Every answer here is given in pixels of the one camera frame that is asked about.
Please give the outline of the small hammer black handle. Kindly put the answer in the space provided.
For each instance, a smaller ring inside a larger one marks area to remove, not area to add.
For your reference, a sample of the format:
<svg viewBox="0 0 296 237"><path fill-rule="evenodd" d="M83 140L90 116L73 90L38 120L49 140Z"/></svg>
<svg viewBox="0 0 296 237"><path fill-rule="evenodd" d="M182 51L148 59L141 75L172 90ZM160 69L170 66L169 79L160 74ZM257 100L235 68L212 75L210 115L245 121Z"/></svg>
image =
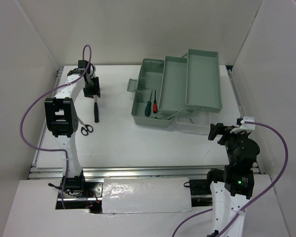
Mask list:
<svg viewBox="0 0 296 237"><path fill-rule="evenodd" d="M99 109L98 109L98 103L97 103L98 96L94 96L94 122L99 122Z"/></svg>

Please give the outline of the black handled scissors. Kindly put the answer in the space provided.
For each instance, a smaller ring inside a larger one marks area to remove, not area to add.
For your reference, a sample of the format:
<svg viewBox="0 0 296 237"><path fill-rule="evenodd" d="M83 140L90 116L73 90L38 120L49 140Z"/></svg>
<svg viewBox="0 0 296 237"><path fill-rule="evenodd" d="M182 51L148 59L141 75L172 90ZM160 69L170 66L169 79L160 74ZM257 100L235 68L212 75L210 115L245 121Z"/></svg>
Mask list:
<svg viewBox="0 0 296 237"><path fill-rule="evenodd" d="M91 125L85 124L80 118L78 118L78 122L81 124L80 132L83 136L88 136L90 133L94 131Z"/></svg>

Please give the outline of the large green handled screwdriver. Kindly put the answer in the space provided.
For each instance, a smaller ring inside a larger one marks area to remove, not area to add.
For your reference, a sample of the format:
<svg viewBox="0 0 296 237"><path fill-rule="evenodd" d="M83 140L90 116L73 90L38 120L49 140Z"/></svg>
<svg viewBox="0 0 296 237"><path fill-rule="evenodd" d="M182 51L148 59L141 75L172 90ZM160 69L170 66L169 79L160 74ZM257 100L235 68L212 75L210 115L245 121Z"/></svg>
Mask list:
<svg viewBox="0 0 296 237"><path fill-rule="evenodd" d="M145 116L146 117L149 117L150 114L151 114L151 98L152 98L152 91L150 93L150 98L147 101L147 105L146 105L146 108L145 108Z"/></svg>

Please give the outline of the red handled screwdriver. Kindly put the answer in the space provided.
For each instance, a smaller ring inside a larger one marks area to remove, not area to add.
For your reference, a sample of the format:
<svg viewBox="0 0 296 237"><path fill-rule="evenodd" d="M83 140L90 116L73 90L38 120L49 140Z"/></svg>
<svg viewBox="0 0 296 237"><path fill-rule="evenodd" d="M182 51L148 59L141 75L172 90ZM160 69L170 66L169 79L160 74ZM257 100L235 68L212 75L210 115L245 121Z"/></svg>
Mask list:
<svg viewBox="0 0 296 237"><path fill-rule="evenodd" d="M153 101L152 111L154 114L158 112L157 101L156 101L156 90L154 91L154 101Z"/></svg>

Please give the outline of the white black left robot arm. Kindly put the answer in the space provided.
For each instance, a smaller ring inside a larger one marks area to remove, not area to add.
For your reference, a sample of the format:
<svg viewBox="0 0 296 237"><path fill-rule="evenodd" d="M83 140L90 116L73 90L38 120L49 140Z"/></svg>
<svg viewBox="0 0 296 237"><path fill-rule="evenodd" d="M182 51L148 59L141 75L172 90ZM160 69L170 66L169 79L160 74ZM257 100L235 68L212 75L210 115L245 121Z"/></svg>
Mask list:
<svg viewBox="0 0 296 237"><path fill-rule="evenodd" d="M86 60L79 60L77 68L69 71L65 87L53 98L45 99L47 128L55 137L61 154L63 178L60 189L76 197L88 194L87 184L77 157L75 133L87 136L93 127L84 124L77 116L74 102L81 91L87 98L100 98L99 78L94 76L95 68Z"/></svg>

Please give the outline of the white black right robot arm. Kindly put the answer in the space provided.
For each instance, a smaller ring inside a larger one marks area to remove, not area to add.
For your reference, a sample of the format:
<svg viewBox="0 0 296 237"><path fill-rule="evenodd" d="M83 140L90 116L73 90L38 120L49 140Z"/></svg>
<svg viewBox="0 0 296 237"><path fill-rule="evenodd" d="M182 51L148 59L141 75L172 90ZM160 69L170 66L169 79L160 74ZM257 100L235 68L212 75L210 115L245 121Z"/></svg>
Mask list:
<svg viewBox="0 0 296 237"><path fill-rule="evenodd" d="M208 139L218 141L226 149L229 163L224 169L213 168L207 173L205 188L213 200L213 237L240 237L245 212L241 208L253 194L253 164L260 153L258 144L249 138L249 130L222 123L211 124Z"/></svg>

